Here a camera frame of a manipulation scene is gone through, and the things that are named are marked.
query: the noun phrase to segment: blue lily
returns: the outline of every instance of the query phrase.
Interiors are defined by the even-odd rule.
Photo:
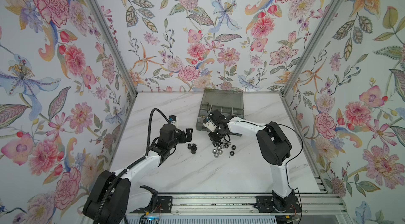
[[[214,14],[218,17],[219,22],[216,27],[213,27],[208,31],[210,33],[217,33],[222,24],[226,24],[231,30],[242,29],[238,26],[238,23],[235,20],[229,17],[236,8],[236,0],[232,0],[230,3],[226,2],[224,6],[222,6],[221,1],[222,0],[211,0],[212,6],[215,7]]]
[[[55,90],[60,78],[43,78],[41,80],[31,79],[34,77],[31,64],[25,57],[14,54],[14,60],[9,60],[9,71],[12,75],[7,75],[0,70],[0,86],[3,86],[7,95],[14,96],[17,93],[27,95],[32,101],[32,110],[28,116],[30,120],[34,120],[42,111],[42,105],[36,98],[40,90],[51,91]]]
[[[105,121],[109,122],[110,124],[114,124],[114,123],[119,123],[119,124],[124,124],[124,121],[122,120],[122,116],[124,115],[125,112],[125,107],[118,112],[118,109],[116,106],[114,106],[114,111],[113,111],[113,115],[109,114],[105,117]]]
[[[238,78],[239,78],[239,83],[241,83],[242,87],[246,88],[247,90],[250,90],[250,89],[260,90],[260,89],[263,88],[263,87],[260,87],[260,86],[257,86],[257,85],[253,84],[254,83],[254,78],[246,80],[246,76],[244,76],[244,75],[238,75]]]

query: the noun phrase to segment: marble surface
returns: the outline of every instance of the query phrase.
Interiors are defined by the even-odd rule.
[[[273,180],[270,164],[261,155],[256,137],[231,136],[236,146],[215,158],[208,132],[195,129],[202,93],[140,93],[136,98],[129,122],[114,157],[111,171],[129,165],[145,152],[150,111],[159,108],[166,116],[176,115],[179,128],[193,128],[192,143],[197,145],[196,154],[187,144],[178,144],[176,152],[160,167],[141,179],[141,183],[159,192],[271,192]],[[291,122],[278,94],[246,93],[243,95],[245,119],[265,123],[275,121],[287,126]],[[152,122],[151,141],[159,136],[163,117],[155,112]],[[296,134],[285,127],[281,129],[290,140],[291,157],[296,156],[301,145]],[[320,192],[304,152],[289,162],[292,187],[300,192]]]

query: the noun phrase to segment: black cable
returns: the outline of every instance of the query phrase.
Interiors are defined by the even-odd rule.
[[[146,143],[146,152],[145,152],[145,156],[147,156],[149,154],[149,144],[151,141],[151,127],[152,127],[152,117],[153,117],[153,113],[154,111],[158,111],[167,121],[167,123],[170,124],[169,119],[166,117],[166,115],[163,114],[163,112],[161,110],[159,110],[158,108],[154,108],[151,111],[151,114],[149,115],[149,124],[148,124],[148,139],[147,139],[147,143]]]

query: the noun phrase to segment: wall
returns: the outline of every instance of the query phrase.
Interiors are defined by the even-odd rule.
[[[346,0],[287,95],[359,224],[405,220],[404,16],[403,0]]]
[[[139,91],[269,91],[331,0],[98,1]]]
[[[0,223],[76,223],[133,95],[85,0],[0,0]]]

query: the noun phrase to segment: orange lily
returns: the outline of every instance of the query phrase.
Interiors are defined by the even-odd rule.
[[[324,60],[324,62],[322,63],[322,65],[319,67],[319,69],[317,69],[315,72],[312,72],[311,70],[306,70],[306,71],[304,71],[304,72],[302,72],[301,74],[304,74],[305,72],[306,72],[306,75],[309,77],[307,80],[304,80],[304,82],[305,81],[307,81],[306,83],[304,83],[303,85],[307,85],[307,84],[309,84],[311,81],[312,81],[312,79],[313,79],[313,81],[315,82],[315,89],[316,89],[316,91],[319,93],[319,91],[318,91],[318,86],[316,85],[316,79],[318,78],[318,79],[320,79],[321,81],[323,81],[322,80],[322,78],[320,78],[318,75],[317,75],[317,73],[319,72],[319,70],[321,70],[321,68],[322,68],[322,66],[325,64],[325,62],[326,62],[326,60]]]
[[[143,69],[145,68],[145,66],[146,66],[146,70],[145,70],[145,73],[144,73],[144,75],[146,74],[146,72],[148,71],[148,62],[150,62],[150,63],[154,63],[154,64],[158,64],[158,65],[163,65],[163,64],[161,64],[161,63],[157,63],[157,62],[154,62],[154,61],[152,61],[151,59],[152,58],[154,58],[154,57],[156,57],[156,56],[151,56],[151,57],[146,57],[146,51],[145,51],[145,48],[143,47],[143,44],[142,43],[140,43],[141,45],[142,45],[142,49],[143,49],[143,58],[142,59],[140,59],[140,60],[137,60],[135,63],[134,63],[134,66],[132,67],[132,69],[131,70],[133,70],[134,69],[134,67],[139,63],[139,64],[141,64],[141,63],[144,63],[144,65],[143,65]]]

